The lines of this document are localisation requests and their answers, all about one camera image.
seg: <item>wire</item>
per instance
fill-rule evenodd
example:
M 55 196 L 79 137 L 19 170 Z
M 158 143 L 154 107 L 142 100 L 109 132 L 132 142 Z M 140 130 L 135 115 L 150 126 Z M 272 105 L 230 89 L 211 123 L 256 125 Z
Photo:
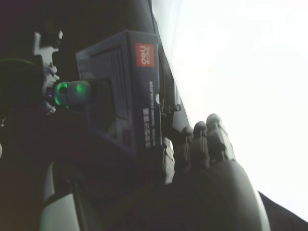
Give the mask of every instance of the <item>wire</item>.
M 41 66 L 35 64 L 35 63 L 32 63 L 28 60 L 25 60 L 25 59 L 18 59 L 18 58 L 5 58 L 5 59 L 0 59 L 0 63 L 2 62 L 11 62 L 11 61 L 16 61 L 16 62 L 22 62 L 22 63 L 25 63 L 25 64 L 29 64 L 29 65 L 32 65 L 32 66 L 35 66 L 39 69 L 42 69 Z

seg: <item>white background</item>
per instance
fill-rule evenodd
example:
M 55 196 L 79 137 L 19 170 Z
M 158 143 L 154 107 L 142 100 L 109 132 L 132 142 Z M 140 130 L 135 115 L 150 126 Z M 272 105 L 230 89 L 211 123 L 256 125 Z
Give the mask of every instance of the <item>white background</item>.
M 193 127 L 218 114 L 255 187 L 308 221 L 308 1 L 153 0 Z

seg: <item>deli logo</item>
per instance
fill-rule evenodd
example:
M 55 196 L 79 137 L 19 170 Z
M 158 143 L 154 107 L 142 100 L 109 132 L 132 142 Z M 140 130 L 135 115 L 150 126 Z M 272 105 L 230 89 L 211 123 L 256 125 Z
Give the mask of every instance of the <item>deli logo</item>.
M 154 66 L 154 45 L 136 43 L 137 66 Z

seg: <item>dark background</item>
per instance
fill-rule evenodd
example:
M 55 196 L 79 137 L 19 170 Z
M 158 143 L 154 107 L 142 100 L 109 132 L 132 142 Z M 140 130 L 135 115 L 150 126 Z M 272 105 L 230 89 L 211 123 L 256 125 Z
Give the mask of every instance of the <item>dark background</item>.
M 78 79 L 77 51 L 124 29 L 157 33 L 147 0 L 11 0 L 0 5 L 0 58 L 39 64 L 31 54 L 33 31 L 48 21 L 64 32 L 53 60 L 57 74 L 66 81 Z M 129 161 L 89 135 L 82 115 L 57 108 L 54 115 L 46 116 L 42 102 L 36 100 L 40 70 L 21 64 L 0 67 L 0 114 L 8 115 L 7 127 L 0 129 L 0 230 L 38 229 L 43 181 L 52 161 L 94 162 L 99 165 L 95 175 L 100 183 L 129 184 L 134 178 Z M 165 127 L 176 136 L 171 127 Z M 261 197 L 273 231 L 308 230 L 306 222 Z

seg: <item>gray panel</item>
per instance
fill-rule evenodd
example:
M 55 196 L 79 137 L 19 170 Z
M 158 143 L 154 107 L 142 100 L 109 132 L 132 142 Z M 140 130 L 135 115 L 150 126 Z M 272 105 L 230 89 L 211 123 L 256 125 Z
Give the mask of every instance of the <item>gray panel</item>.
M 50 196 L 54 195 L 54 184 L 53 184 L 53 173 L 52 173 L 53 163 L 48 166 L 46 178 L 45 178 L 45 187 L 43 200 L 46 201 Z
M 40 220 L 40 231 L 80 231 L 73 194 L 47 206 Z

